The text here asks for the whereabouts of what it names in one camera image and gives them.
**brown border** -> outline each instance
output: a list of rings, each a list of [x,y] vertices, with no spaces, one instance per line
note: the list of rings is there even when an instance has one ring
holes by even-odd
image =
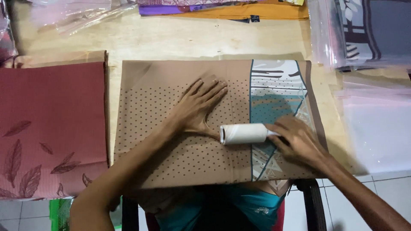
[[[320,144],[325,148],[326,151],[328,151],[328,146],[327,146],[327,139],[326,139],[326,134],[324,131],[324,126],[323,123],[321,122],[321,116],[320,116],[320,111],[318,110],[318,105],[317,101],[315,99],[314,91],[312,89],[312,84],[311,84],[311,61],[307,60],[307,66],[305,68],[305,85],[307,87],[307,95],[308,95],[308,100],[311,108],[311,113],[312,113],[312,120],[314,122],[314,127],[315,131],[317,132],[318,136],[318,141]]]

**person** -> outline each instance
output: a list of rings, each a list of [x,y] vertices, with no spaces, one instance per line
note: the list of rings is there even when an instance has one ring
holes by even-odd
[[[151,134],[94,180],[73,201],[70,230],[114,230],[109,209],[129,190],[131,182],[144,181],[143,165],[155,159],[181,132],[207,134],[206,116],[227,93],[227,84],[215,80],[204,87],[197,81]],[[326,176],[353,204],[373,231],[409,231],[411,224],[353,177],[319,144],[311,129],[294,117],[281,117],[266,127],[279,136],[269,139],[285,158],[307,165]],[[222,185],[207,199],[199,192],[156,214],[162,230],[271,230],[284,196],[278,197],[261,182]]]

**hand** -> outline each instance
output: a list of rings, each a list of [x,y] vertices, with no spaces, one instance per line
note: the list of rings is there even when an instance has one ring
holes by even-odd
[[[218,132],[210,129],[206,117],[227,92],[225,81],[214,79],[211,84],[205,84],[199,79],[173,108],[168,119],[185,132],[197,132],[219,141]]]
[[[268,137],[285,158],[299,160],[317,169],[326,157],[331,156],[318,142],[310,127],[293,116],[283,116],[273,125],[266,124],[266,128],[279,133],[289,142],[288,146],[278,136]]]

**tile floor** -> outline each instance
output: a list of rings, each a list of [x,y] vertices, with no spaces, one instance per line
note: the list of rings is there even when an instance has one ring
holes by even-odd
[[[411,171],[358,179],[411,222]],[[318,180],[321,187],[328,231],[371,230],[342,193],[329,181]],[[0,201],[0,231],[49,231],[48,201]],[[147,231],[144,211],[139,209],[140,231]],[[284,231],[306,231],[302,192],[291,189],[286,197]]]

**chair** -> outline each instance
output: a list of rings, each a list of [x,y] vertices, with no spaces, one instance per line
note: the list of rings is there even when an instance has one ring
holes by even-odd
[[[307,215],[308,231],[327,231],[326,219],[324,215],[323,202],[318,183],[315,179],[298,179],[294,181],[297,189],[304,194],[305,213]],[[277,215],[277,223],[272,227],[272,231],[282,231],[284,224],[285,200],[281,204]],[[139,230],[138,204],[123,196],[123,231]],[[159,231],[160,226],[152,213],[146,213],[145,219],[149,231]]]

